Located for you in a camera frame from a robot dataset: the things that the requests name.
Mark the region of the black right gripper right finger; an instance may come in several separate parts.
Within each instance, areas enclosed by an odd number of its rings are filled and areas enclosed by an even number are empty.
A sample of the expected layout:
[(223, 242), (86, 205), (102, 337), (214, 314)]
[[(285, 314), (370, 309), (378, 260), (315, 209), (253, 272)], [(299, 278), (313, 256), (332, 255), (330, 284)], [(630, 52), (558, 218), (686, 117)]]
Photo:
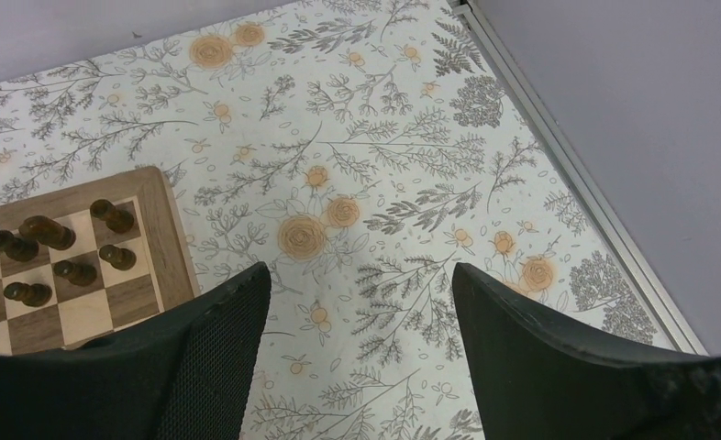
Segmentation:
[(452, 293), (488, 439), (721, 439), (721, 357), (591, 327), (467, 263)]

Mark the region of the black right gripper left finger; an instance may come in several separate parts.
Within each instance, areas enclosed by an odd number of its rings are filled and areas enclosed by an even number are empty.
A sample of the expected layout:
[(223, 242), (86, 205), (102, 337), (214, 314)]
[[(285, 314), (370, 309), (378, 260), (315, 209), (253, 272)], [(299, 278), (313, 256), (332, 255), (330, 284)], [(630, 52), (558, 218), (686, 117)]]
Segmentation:
[(0, 439), (236, 439), (270, 307), (256, 263), (75, 349), (0, 356)]

